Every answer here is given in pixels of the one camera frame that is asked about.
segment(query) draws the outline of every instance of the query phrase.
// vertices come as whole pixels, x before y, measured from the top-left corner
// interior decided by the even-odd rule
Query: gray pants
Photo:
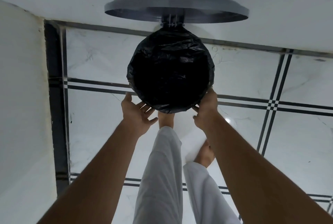
[[[239,224],[219,187],[201,164],[184,165],[197,224]],[[133,224],[181,224],[181,141],[170,127],[159,130],[139,187]]]

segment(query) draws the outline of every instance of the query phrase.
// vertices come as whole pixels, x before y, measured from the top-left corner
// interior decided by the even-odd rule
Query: gray lid
[[[105,5],[105,13],[156,22],[176,16],[182,23],[228,23],[246,20],[249,10],[231,0],[114,0]]]

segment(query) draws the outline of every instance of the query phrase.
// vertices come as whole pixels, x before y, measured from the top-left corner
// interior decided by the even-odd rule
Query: bare foot
[[[160,111],[158,112],[158,117],[159,117],[159,125],[160,128],[164,126],[168,126],[170,128],[173,128],[173,118],[174,118],[174,113],[161,113]]]
[[[214,159],[214,152],[206,140],[199,150],[197,157],[194,159],[194,162],[199,163],[207,168],[214,161]]]

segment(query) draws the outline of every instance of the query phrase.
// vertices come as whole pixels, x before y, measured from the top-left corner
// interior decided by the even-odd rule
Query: floor
[[[127,64],[142,36],[68,28],[70,173],[74,180],[122,119],[120,102],[130,91]],[[206,44],[215,63],[219,112],[266,159],[333,215],[333,59]],[[175,117],[183,163],[205,140],[189,110]],[[136,146],[113,223],[133,221],[138,186],[158,125]],[[239,215],[214,161],[208,168]],[[186,186],[183,223],[195,223]]]

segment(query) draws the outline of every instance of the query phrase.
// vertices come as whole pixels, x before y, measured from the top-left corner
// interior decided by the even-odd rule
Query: leg
[[[181,141],[172,129],[173,117],[159,113],[160,130],[142,176],[133,224],[181,224]]]
[[[183,167],[195,221],[197,224],[239,224],[238,217],[207,171],[214,158],[206,141],[194,162]]]

